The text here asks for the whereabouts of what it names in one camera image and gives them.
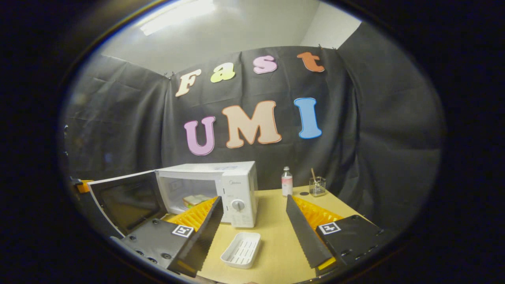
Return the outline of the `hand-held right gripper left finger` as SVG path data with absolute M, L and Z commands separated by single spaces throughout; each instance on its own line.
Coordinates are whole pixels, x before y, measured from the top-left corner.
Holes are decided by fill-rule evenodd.
M 112 243 L 144 268 L 166 278 L 196 277 L 207 259 L 223 216 L 222 198 L 210 201 L 199 228 L 153 218 Z

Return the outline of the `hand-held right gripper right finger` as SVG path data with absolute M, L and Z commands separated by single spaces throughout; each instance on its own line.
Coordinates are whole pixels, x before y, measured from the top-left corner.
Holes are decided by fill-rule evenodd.
M 377 254 L 391 232 L 360 215 L 340 217 L 288 195 L 286 213 L 310 268 L 317 273 L 345 271 Z

